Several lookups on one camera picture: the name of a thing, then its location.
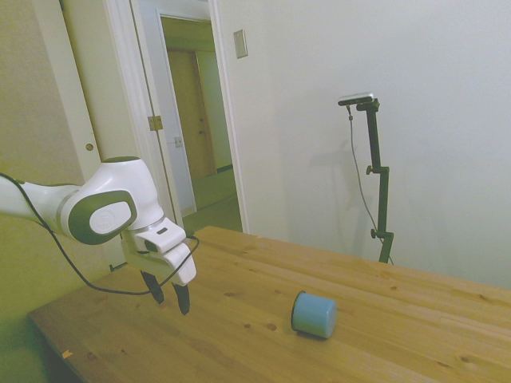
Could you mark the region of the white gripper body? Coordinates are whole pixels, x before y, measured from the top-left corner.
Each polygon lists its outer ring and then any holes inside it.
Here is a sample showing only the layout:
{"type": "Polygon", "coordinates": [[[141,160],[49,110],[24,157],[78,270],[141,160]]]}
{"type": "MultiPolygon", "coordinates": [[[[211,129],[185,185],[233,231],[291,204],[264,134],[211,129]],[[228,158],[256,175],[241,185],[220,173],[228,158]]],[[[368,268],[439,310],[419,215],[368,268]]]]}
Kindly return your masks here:
{"type": "Polygon", "coordinates": [[[188,285],[196,277],[184,231],[125,231],[122,250],[129,265],[172,283],[188,285]]]}

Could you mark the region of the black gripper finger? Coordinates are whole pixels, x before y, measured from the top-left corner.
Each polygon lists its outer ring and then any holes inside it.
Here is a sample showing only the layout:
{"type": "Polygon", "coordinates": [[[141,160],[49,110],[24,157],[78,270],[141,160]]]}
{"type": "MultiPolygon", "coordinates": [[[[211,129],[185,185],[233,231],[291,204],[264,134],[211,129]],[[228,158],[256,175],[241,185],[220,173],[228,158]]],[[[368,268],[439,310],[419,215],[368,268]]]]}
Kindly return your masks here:
{"type": "Polygon", "coordinates": [[[153,299],[161,304],[164,302],[164,293],[161,289],[160,283],[157,281],[156,277],[153,274],[142,271],[141,276],[145,282],[145,285],[148,288],[148,291],[152,295],[153,299]]]}
{"type": "Polygon", "coordinates": [[[182,285],[173,283],[172,287],[176,293],[177,302],[178,302],[180,312],[183,315],[187,315],[190,311],[190,306],[191,306],[188,285],[182,286],[182,285]]]}

